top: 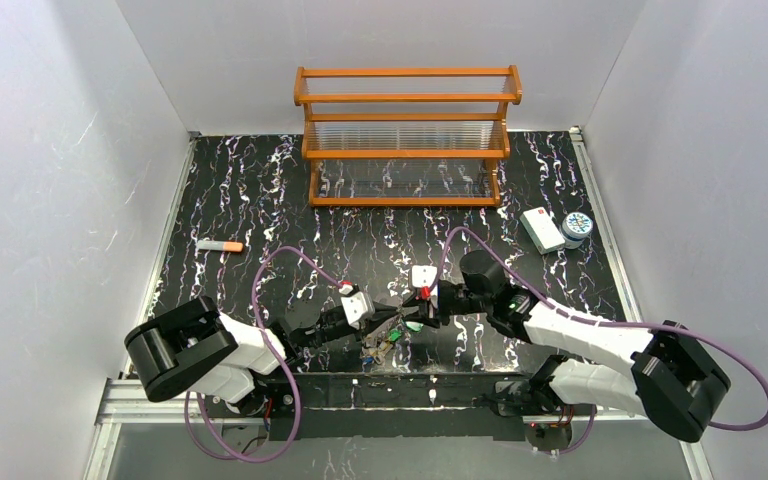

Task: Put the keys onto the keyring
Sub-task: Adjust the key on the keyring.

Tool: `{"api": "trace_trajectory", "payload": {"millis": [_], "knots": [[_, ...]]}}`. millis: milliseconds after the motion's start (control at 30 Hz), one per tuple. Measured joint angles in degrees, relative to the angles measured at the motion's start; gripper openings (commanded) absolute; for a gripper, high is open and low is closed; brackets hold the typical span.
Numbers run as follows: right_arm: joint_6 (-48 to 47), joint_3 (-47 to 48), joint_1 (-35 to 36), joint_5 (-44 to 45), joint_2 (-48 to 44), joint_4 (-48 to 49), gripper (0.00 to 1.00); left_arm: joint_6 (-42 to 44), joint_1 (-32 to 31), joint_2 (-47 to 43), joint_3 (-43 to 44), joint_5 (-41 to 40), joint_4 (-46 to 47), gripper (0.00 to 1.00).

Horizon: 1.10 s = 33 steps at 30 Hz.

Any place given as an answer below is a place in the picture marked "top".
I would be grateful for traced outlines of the cluster of tagged keys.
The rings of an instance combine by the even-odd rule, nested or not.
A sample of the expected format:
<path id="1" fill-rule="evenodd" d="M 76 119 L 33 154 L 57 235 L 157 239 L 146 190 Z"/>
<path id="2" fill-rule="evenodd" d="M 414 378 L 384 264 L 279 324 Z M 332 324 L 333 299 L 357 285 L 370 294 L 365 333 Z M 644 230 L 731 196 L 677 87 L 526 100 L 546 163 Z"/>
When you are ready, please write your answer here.
<path id="1" fill-rule="evenodd" d="M 403 331 L 398 320 L 382 324 L 362 339 L 361 364 L 363 366 L 382 365 L 402 336 Z"/>

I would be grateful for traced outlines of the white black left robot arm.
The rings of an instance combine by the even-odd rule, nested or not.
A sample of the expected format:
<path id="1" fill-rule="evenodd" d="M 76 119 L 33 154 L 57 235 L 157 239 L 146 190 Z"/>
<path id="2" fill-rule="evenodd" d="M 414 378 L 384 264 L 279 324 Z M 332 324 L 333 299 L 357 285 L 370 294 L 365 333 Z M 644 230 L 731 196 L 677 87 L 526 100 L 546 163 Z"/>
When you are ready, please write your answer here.
<path id="1" fill-rule="evenodd" d="M 280 360 L 292 362 L 306 348 L 361 339 L 397 316 L 395 306 L 343 300 L 310 326 L 292 328 L 281 317 L 258 327 L 222 313 L 199 296 L 132 329 L 124 346 L 147 399 L 159 403 L 187 391 L 237 403 L 256 390 L 254 376 L 268 376 Z"/>

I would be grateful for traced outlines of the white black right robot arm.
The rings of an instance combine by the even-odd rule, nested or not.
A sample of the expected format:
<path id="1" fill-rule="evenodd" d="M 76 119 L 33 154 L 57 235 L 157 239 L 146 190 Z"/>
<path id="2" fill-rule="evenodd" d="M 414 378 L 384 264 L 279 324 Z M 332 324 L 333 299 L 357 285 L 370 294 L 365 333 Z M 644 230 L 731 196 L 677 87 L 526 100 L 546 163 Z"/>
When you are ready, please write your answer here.
<path id="1" fill-rule="evenodd" d="M 529 345 L 551 347 L 549 356 L 522 386 L 508 386 L 490 401 L 510 408 L 550 412 L 579 404 L 642 415 L 671 437 L 701 439 L 731 387 L 701 343 L 666 322 L 636 329 L 542 299 L 511 282 L 484 251 L 460 260 L 462 280 L 437 279 L 434 266 L 414 266 L 411 322 L 439 328 L 454 316 L 482 314 L 500 334 Z"/>

